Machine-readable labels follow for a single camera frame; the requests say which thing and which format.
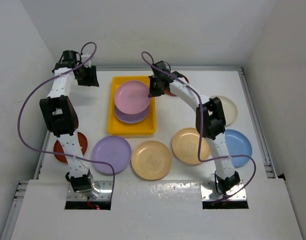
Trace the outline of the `pink plate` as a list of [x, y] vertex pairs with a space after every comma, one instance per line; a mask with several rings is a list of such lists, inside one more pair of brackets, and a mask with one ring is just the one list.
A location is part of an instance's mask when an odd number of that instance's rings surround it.
[[115, 106], [119, 111], [135, 115], [145, 110], [151, 102], [149, 87], [141, 81], [131, 80], [121, 84], [114, 95]]

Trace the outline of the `purple plate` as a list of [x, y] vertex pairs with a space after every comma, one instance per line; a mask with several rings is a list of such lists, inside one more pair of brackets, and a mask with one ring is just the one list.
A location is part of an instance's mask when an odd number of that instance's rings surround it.
[[119, 136], [107, 136], [99, 140], [92, 150], [93, 166], [97, 171], [111, 175], [112, 169], [100, 162], [108, 163], [117, 174], [128, 166], [131, 154], [132, 149], [127, 140]]
[[116, 106], [114, 107], [114, 113], [118, 120], [127, 124], [135, 124], [143, 121], [149, 114], [150, 107], [148, 106], [142, 112], [137, 114], [126, 114], [121, 112]]

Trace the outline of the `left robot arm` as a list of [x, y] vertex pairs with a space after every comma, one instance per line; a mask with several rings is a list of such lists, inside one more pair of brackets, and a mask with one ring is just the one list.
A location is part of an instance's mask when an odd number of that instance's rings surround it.
[[100, 190], [96, 188], [89, 164], [79, 159], [83, 156], [77, 132], [79, 121], [69, 99], [73, 81], [81, 86], [99, 86], [96, 67], [89, 62], [73, 70], [89, 57], [89, 54], [80, 54], [74, 50], [66, 50], [62, 53], [53, 70], [56, 79], [47, 97], [40, 100], [40, 108], [47, 129], [57, 137], [65, 154], [70, 168], [66, 176], [67, 181], [74, 192], [93, 198], [100, 194]]

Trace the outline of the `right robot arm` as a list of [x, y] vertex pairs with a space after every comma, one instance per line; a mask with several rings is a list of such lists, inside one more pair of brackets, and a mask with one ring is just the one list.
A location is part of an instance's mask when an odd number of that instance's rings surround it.
[[170, 72], [163, 61], [151, 64], [149, 97], [158, 97], [169, 91], [180, 97], [196, 114], [195, 126], [200, 139], [205, 139], [213, 154], [217, 191], [225, 195], [240, 182], [233, 166], [225, 141], [226, 119], [222, 102], [218, 97], [210, 98], [186, 82], [184, 75]]

